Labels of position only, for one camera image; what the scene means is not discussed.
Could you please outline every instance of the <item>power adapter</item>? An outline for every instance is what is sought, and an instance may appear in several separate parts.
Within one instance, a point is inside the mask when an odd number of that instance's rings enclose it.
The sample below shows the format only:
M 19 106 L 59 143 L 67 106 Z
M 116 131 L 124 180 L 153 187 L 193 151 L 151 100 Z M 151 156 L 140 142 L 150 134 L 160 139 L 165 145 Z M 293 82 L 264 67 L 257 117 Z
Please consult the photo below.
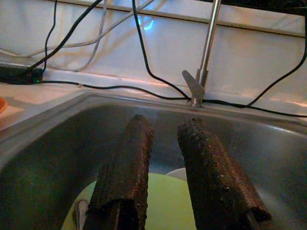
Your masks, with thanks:
M 0 64 L 0 82 L 14 85 L 32 85 L 43 79 L 43 70 L 35 68 L 23 73 L 28 67 Z

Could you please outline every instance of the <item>white wall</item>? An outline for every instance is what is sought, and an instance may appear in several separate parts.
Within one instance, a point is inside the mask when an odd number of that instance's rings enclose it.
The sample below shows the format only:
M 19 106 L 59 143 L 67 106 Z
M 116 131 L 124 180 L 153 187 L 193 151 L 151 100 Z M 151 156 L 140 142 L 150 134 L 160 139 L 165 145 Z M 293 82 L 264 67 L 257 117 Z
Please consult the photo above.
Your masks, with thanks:
M 50 45 L 58 44 L 84 6 L 60 3 L 57 27 Z M 80 23 L 69 43 L 85 41 L 97 35 L 102 9 L 93 10 Z M 53 2 L 46 0 L 0 1 L 0 47 L 19 53 L 30 53 L 44 46 L 52 24 Z M 125 12 L 108 10 L 105 28 Z M 176 85 L 185 86 L 181 72 L 195 74 L 199 68 L 207 24 L 141 16 L 142 32 L 152 71 Z M 144 30 L 152 23 L 152 28 Z M 60 51 L 50 62 L 78 67 L 87 62 L 93 46 Z M 304 39 L 288 35 L 219 26 L 216 31 L 207 82 L 208 97 L 249 102 L 267 85 L 292 69 L 304 52 Z M 0 60 L 8 60 L 0 55 Z M 109 33 L 100 45 L 95 61 L 87 73 L 103 74 L 155 82 L 147 74 L 137 37 L 130 18 Z M 307 63 L 295 74 L 274 87 L 265 98 L 292 103 L 285 112 L 301 112 L 307 107 Z M 283 110 L 278 103 L 264 104 Z

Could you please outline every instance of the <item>faucet lever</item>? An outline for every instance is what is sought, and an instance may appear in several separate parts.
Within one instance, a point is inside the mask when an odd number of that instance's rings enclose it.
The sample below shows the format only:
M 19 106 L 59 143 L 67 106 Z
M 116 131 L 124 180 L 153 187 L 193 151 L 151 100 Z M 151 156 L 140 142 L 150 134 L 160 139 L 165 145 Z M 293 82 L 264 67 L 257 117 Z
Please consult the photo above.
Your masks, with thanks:
M 193 97 L 200 100 L 205 96 L 205 89 L 193 78 L 193 76 L 186 70 L 182 71 L 182 76 L 186 81 Z

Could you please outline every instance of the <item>faucet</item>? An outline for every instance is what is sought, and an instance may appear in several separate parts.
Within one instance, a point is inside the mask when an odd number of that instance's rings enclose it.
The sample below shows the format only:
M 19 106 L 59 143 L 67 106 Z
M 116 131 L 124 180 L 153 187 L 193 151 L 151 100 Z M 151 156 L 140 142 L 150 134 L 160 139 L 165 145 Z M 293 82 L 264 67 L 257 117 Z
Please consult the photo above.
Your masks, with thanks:
M 201 66 L 197 70 L 196 78 L 193 78 L 188 71 L 186 70 L 182 71 L 183 78 L 185 79 L 188 88 L 192 93 L 191 105 L 193 107 L 201 107 L 202 100 L 205 96 L 205 86 L 209 73 L 208 71 L 209 57 L 212 49 L 217 18 L 221 8 L 221 1 L 222 0 L 213 1 L 206 43 L 201 58 Z

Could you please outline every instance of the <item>wire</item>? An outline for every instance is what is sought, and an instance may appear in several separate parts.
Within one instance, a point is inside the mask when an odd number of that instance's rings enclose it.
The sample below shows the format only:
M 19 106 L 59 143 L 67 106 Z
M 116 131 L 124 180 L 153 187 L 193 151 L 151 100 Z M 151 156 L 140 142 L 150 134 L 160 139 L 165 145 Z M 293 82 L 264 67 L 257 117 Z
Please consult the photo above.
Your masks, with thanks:
M 269 85 L 264 91 L 262 91 L 262 93 L 260 93 L 252 102 L 250 102 L 249 104 L 247 104 L 247 106 L 251 106 L 253 105 L 255 102 L 257 102 L 267 91 L 269 91 L 273 86 L 275 86 L 277 83 L 279 83 L 280 81 L 282 81 L 283 79 L 289 77 L 291 74 L 293 74 L 294 72 L 296 72 L 305 62 L 307 58 L 307 10 L 305 10 L 305 51 L 304 51 L 304 55 L 301 59 L 301 61 L 299 62 L 299 64 L 290 72 L 288 72 L 287 74 L 283 75 L 282 77 L 280 77 L 279 79 L 277 79 L 276 81 L 274 81 L 271 85 Z
M 33 64 L 32 66 L 28 67 L 25 71 L 22 71 L 19 74 L 16 74 L 14 76 L 11 77 L 17 77 L 17 76 L 22 76 L 27 74 L 28 72 L 32 71 L 33 69 L 35 69 L 37 66 L 39 66 L 40 64 L 42 64 L 43 62 L 45 62 L 46 60 L 48 60 L 49 58 L 51 58 L 52 56 L 54 56 L 64 45 L 65 43 L 68 41 L 68 39 L 71 37 L 71 35 L 73 34 L 73 32 L 75 31 L 76 27 L 78 26 L 78 24 L 83 20 L 83 18 L 85 18 L 89 12 L 91 12 L 91 10 L 93 8 L 95 8 L 95 6 L 97 6 L 102 0 L 96 0 L 92 5 L 90 5 L 82 14 L 81 16 L 75 21 L 75 23 L 72 25 L 71 29 L 69 30 L 69 32 L 67 33 L 67 35 L 64 37 L 64 39 L 61 41 L 61 43 L 47 56 L 45 56 L 44 58 L 40 59 L 38 62 L 36 62 L 35 64 Z
M 101 22 L 100 22 L 100 28 L 99 28 L 99 33 L 98 33 L 98 35 L 102 33 L 103 28 L 104 28 L 105 19 L 106 19 L 107 1 L 108 1 L 108 0 L 104 0 L 103 11 L 102 11 L 102 17 L 101 17 Z M 98 49 L 98 47 L 99 47 L 99 43 L 100 43 L 100 40 L 98 40 L 98 41 L 96 42 L 95 47 L 94 47 L 94 50 L 93 50 L 93 52 L 92 52 L 92 54 L 91 54 L 89 60 L 87 61 L 87 63 L 86 63 L 84 66 L 80 67 L 80 68 L 73 69 L 74 71 L 81 71 L 81 70 L 83 70 L 83 69 L 86 69 L 86 68 L 91 64 L 91 62 L 93 61 L 93 59 L 94 59 L 94 57 L 95 57 L 95 54 L 96 54 L 96 52 L 97 52 L 97 49 Z
M 120 89 L 120 88 L 122 88 L 122 89 L 133 89 L 133 90 L 145 92 L 147 94 L 150 94 L 152 96 L 155 96 L 157 98 L 161 98 L 161 99 L 164 99 L 164 100 L 172 100 L 172 101 L 186 100 L 185 97 L 165 97 L 165 96 L 158 95 L 154 92 L 151 92 L 151 91 L 139 88 L 139 87 L 127 86 L 127 85 L 116 85 L 116 86 L 101 87 L 101 86 L 93 86 L 93 85 L 81 84 L 81 83 L 77 83 L 77 82 L 73 82 L 73 81 L 62 81 L 62 80 L 44 80 L 44 81 L 42 81 L 38 84 L 51 84 L 51 83 L 81 85 L 81 86 L 84 86 L 84 87 L 87 87 L 87 88 L 97 89 L 97 90 L 111 90 L 111 89 Z M 258 107 L 254 107 L 254 106 L 247 106 L 247 105 L 244 105 L 244 104 L 230 103 L 230 102 L 221 101 L 221 100 L 203 100 L 203 103 L 226 105 L 226 106 L 231 106 L 231 107 L 240 108 L 240 109 L 249 108 L 249 109 L 259 110 L 259 111 L 263 111 L 263 112 L 270 113 L 270 114 L 283 115 L 283 116 L 289 116 L 289 117 L 307 118 L 307 115 L 295 115 L 295 114 L 289 114 L 289 113 L 282 113 L 282 112 L 278 112 L 278 111 L 258 108 Z
M 143 41 L 143 37 L 142 37 L 142 32 L 141 32 L 141 28 L 140 28 L 140 24 L 139 24 L 139 19 L 138 19 L 138 12 L 136 10 L 136 6 L 135 6 L 135 0 L 132 0 L 132 9 L 133 9 L 133 15 L 134 15 L 134 20 L 135 20 L 135 24 L 136 24 L 136 27 L 137 27 L 137 30 L 138 30 L 138 35 L 139 35 L 139 39 L 140 39 L 140 44 L 141 44 L 141 48 L 142 48 L 142 52 L 143 52 L 143 57 L 144 57 L 144 61 L 145 61 L 145 66 L 146 66 L 146 69 L 147 69 L 147 72 L 148 74 L 158 80 L 158 81 L 161 81 L 167 85 L 169 85 L 170 87 L 174 88 L 175 90 L 177 90 L 181 95 L 183 95 L 187 100 L 189 100 L 189 97 L 180 89 L 178 88 L 177 86 L 173 85 L 172 83 L 162 79 L 162 78 L 159 78 L 157 76 L 155 76 L 150 68 L 149 68 L 149 64 L 148 64 L 148 59 L 147 59 L 147 55 L 146 55 L 146 50 L 145 50 L 145 45 L 144 45 L 144 41 Z
M 147 7 L 149 4 L 151 4 L 153 1 L 154 0 L 147 0 L 144 4 L 142 4 L 141 6 L 139 6 L 137 8 L 137 11 L 138 12 L 141 11 L 142 9 Z M 106 31 L 104 31 L 103 33 L 101 33 L 97 37 L 93 38 L 92 40 L 89 40 L 89 41 L 86 41 L 86 42 L 80 42 L 80 43 L 66 44 L 62 48 L 73 48 L 73 47 L 82 47 L 82 46 L 92 45 L 92 44 L 96 43 L 97 41 L 101 40 L 106 34 L 108 34 L 115 27 L 117 27 L 122 22 L 126 21 L 131 16 L 133 16 L 133 11 L 127 13 L 125 16 L 123 16 L 122 18 L 120 18 L 119 20 L 114 22 Z M 55 48 L 57 48 L 57 46 L 50 46 L 47 49 L 48 50 L 53 50 Z M 44 51 L 45 51 L 45 49 L 40 49 L 40 50 L 37 50 L 37 51 L 33 52 L 32 54 L 25 54 L 25 55 L 23 55 L 23 54 L 16 54 L 16 53 L 14 53 L 12 51 L 9 51 L 7 49 L 0 48 L 0 53 L 3 53 L 5 55 L 7 55 L 7 56 L 14 57 L 14 58 L 30 58 L 32 56 L 44 53 Z
M 55 0 L 54 1 L 54 10 L 53 10 L 53 25 L 47 35 L 47 38 L 46 38 L 46 41 L 45 41 L 45 57 L 47 57 L 48 53 L 47 53 L 47 46 L 48 46 L 48 41 L 49 41 L 49 38 L 54 30 L 54 28 L 56 27 L 56 23 L 57 23 L 57 5 L 58 5 L 58 0 Z M 44 69 L 43 69 L 43 73 L 45 72 L 47 68 L 47 60 L 45 60 L 45 63 L 44 63 Z
M 87 84 L 81 84 L 81 83 L 77 83 L 77 82 L 73 82 L 73 81 L 62 81 L 62 80 L 44 80 L 38 84 L 48 84 L 48 83 L 59 83 L 59 84 L 72 84 L 72 85 L 81 85 L 87 88 L 92 88 L 92 89 L 96 89 L 96 90 L 112 90 L 112 89 L 133 89 L 133 90 L 138 90 L 138 91 L 142 91 L 145 93 L 148 93 L 152 96 L 161 98 L 161 99 L 165 99 L 165 100 L 186 100 L 185 97 L 165 97 L 165 96 L 161 96 L 158 95 L 154 92 L 150 92 L 148 90 L 139 88 L 139 87 L 134 87 L 134 86 L 128 86 L 128 85 L 116 85 L 116 86 L 106 86 L 106 87 L 102 87 L 102 86 L 93 86 L 93 85 L 87 85 Z

